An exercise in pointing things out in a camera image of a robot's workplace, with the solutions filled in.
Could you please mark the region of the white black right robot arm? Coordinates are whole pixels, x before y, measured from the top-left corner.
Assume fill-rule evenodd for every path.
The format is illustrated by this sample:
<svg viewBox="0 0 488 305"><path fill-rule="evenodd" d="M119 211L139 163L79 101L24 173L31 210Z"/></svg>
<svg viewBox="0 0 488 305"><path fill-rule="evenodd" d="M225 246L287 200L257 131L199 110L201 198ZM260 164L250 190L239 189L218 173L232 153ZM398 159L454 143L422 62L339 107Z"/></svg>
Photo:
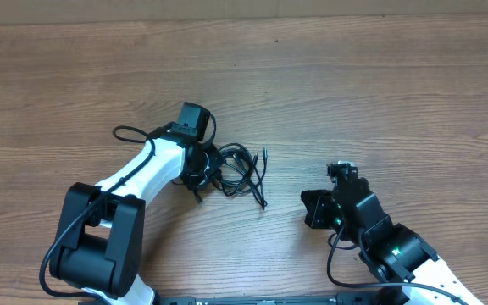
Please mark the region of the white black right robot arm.
<svg viewBox="0 0 488 305"><path fill-rule="evenodd" d="M480 304L445 260L419 234L394 224L369 182L352 162L327 165L330 190L306 190L305 224L333 230L326 274L330 282L349 289L378 291L370 304ZM332 261L340 241L349 241L375 277L373 283L346 283L335 278Z"/></svg>

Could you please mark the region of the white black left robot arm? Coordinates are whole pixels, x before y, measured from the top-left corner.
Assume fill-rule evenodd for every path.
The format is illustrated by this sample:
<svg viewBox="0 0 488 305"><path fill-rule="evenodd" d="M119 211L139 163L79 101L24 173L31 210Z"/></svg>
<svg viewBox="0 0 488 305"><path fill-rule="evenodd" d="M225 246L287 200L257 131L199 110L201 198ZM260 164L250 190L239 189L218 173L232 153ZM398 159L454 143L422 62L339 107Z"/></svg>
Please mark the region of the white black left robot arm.
<svg viewBox="0 0 488 305"><path fill-rule="evenodd" d="M157 301L139 275L146 208L176 179L198 193L216 175L221 157L204 136L214 121L206 108L184 103L176 121L139 132L143 149L118 172L68 189L38 275L48 295L84 304Z"/></svg>

